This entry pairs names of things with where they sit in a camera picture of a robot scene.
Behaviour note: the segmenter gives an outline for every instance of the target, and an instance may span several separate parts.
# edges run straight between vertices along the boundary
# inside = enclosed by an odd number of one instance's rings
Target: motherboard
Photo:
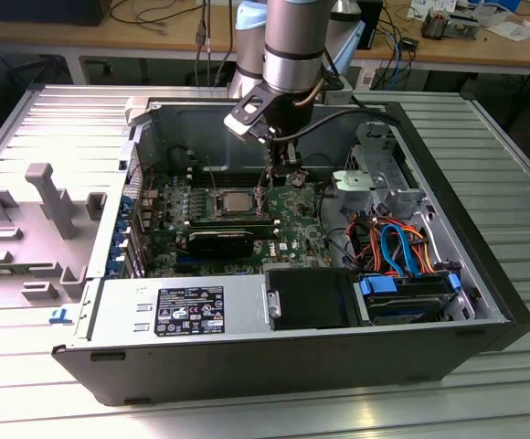
[[[259,193],[247,185],[199,187],[186,177],[158,176],[143,192],[143,233],[152,255],[146,277],[330,266],[315,216],[316,183],[288,182]]]

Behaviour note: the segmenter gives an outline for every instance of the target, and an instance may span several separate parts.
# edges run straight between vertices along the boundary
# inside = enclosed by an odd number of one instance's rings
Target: warning label
[[[157,336],[191,336],[225,332],[222,286],[164,288],[157,295]]]

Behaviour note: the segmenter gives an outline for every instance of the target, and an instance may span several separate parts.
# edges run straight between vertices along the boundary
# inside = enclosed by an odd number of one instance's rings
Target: wooden table
[[[501,37],[484,28],[480,29],[476,40],[445,38],[440,41],[421,36],[421,21],[407,18],[409,0],[388,1],[387,10],[396,27],[402,30],[403,36],[419,41],[413,69],[467,71],[475,73],[528,74],[530,71],[530,38],[515,42]],[[530,5],[523,1],[517,14],[530,15]],[[382,19],[387,20],[385,12]],[[389,25],[381,24],[387,30]],[[360,82],[368,82],[375,69],[390,60],[392,51],[382,36],[376,36],[370,50],[356,52],[355,58],[363,70]]]
[[[185,10],[196,0],[178,0],[165,11],[149,13],[154,19]],[[136,0],[138,10],[165,5],[166,0]],[[403,34],[419,40],[413,69],[451,70],[491,73],[526,74],[530,70],[530,38],[513,42],[481,29],[475,41],[445,39],[432,41],[421,37],[417,20],[402,19],[407,15],[409,0],[392,0],[388,10]],[[530,14],[530,5],[517,11]],[[115,14],[126,20],[134,15],[129,2]],[[138,59],[193,59],[196,54],[195,35],[200,10],[182,14],[167,22],[166,35],[124,24],[107,17],[98,27],[67,25],[37,25],[30,23],[0,23],[0,51],[61,55],[68,62],[75,84],[88,83],[83,59],[87,57],[119,57]],[[212,7],[212,58],[222,59],[228,48],[228,9]],[[381,36],[376,36],[370,50],[355,54],[353,65],[362,68],[358,85],[367,86],[375,70],[391,58],[391,50]]]

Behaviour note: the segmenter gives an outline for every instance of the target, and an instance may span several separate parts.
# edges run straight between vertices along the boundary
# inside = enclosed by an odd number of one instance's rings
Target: metal slotted surface
[[[18,202],[39,201],[25,173],[32,162],[48,162],[54,184],[67,189],[73,200],[84,201],[90,192],[105,191],[129,134],[124,99],[85,98],[78,103],[32,94],[25,117],[1,143],[0,188],[9,190]]]
[[[130,96],[164,93],[173,90],[52,87],[39,101],[73,114],[117,110]],[[457,94],[360,98],[402,103],[530,309],[530,166],[520,153]],[[471,359],[442,382],[111,408],[49,356],[55,340],[72,330],[47,325],[50,312],[0,310],[0,437],[53,431],[57,437],[530,437],[530,333],[504,352]]]

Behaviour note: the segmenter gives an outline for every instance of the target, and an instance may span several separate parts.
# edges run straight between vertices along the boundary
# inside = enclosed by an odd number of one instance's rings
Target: blue latch
[[[397,292],[395,279],[390,276],[367,276],[359,283],[363,295],[393,294]]]
[[[126,195],[121,196],[121,209],[133,209],[133,199]]]
[[[69,310],[61,306],[52,311],[52,317],[50,317],[48,321],[51,325],[55,325],[56,323],[68,324],[72,323],[72,318]]]
[[[113,234],[112,234],[112,242],[114,244],[121,244],[123,241],[125,241],[125,237],[122,233],[120,233],[119,231],[115,231]]]
[[[112,258],[117,258],[122,255],[122,250],[119,247],[111,247],[111,250],[109,251],[109,255]]]
[[[117,222],[115,222],[115,231],[126,231],[127,230],[127,222],[124,219],[117,219]]]
[[[450,285],[454,291],[458,293],[461,289],[460,279],[458,279],[458,276],[454,273],[450,273],[448,274],[448,280],[450,281]]]
[[[107,269],[106,273],[108,275],[119,274],[122,269],[122,262],[107,261],[107,266],[105,268]]]

